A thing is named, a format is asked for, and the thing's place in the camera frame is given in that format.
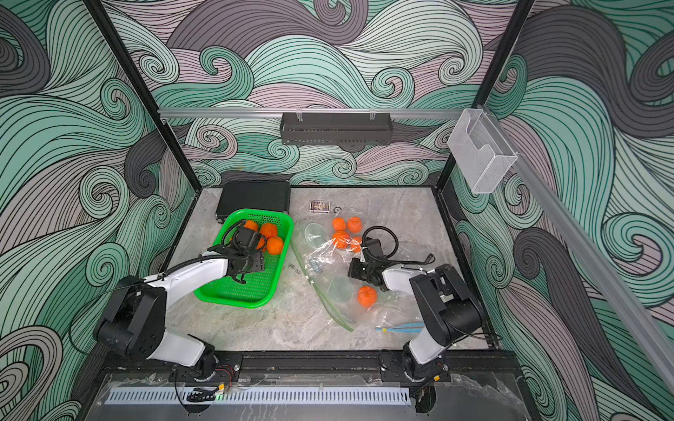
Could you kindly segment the green-zip bag of oranges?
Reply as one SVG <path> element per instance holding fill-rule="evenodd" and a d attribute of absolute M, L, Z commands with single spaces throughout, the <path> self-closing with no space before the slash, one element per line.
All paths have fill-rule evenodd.
<path fill-rule="evenodd" d="M 304 261 L 292 248 L 305 280 L 335 323 L 349 332 L 359 326 L 373 326 L 384 309 L 418 312 L 412 298 L 399 292 L 384 292 L 366 282 L 348 277 L 349 263 Z"/>

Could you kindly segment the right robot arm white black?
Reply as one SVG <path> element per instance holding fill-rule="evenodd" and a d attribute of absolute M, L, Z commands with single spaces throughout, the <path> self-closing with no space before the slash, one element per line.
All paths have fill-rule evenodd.
<path fill-rule="evenodd" d="M 403 347 L 405 375 L 413 382 L 439 375 L 443 354 L 482 328 L 483 305 L 454 266 L 430 268 L 434 254 L 421 261 L 397 259 L 399 239 L 388 227 L 365 229 L 359 248 L 362 256 L 349 263 L 349 277 L 411 296 L 421 314 L 421 331 Z"/>

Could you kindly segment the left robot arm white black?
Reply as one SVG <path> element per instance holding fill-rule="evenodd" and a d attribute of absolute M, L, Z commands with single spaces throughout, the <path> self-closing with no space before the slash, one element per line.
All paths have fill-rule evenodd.
<path fill-rule="evenodd" d="M 93 338 L 127 361 L 160 361 L 185 369 L 199 381 L 210 379 L 219 364 L 214 347 L 191 334 L 169 331 L 167 310 L 184 296 L 224 277 L 244 285 L 246 275 L 265 269 L 266 242 L 242 220 L 196 258 L 145 278 L 123 278 L 112 291 Z"/>

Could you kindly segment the orange fruit taken out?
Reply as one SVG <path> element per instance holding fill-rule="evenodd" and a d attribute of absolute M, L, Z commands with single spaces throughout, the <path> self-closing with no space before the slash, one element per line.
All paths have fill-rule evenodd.
<path fill-rule="evenodd" d="M 247 220 L 244 224 L 244 227 L 255 232 L 259 230 L 259 226 L 256 222 L 254 222 L 254 220 Z"/>

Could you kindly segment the orange fruit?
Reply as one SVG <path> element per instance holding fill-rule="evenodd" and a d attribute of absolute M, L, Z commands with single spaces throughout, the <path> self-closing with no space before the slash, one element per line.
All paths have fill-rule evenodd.
<path fill-rule="evenodd" d="M 284 251 L 283 239 L 278 236 L 268 238 L 266 241 L 266 251 L 270 255 L 282 254 Z"/>
<path fill-rule="evenodd" d="M 259 233 L 266 239 L 274 238 L 278 236 L 278 227 L 272 223 L 264 223 L 261 225 Z"/>

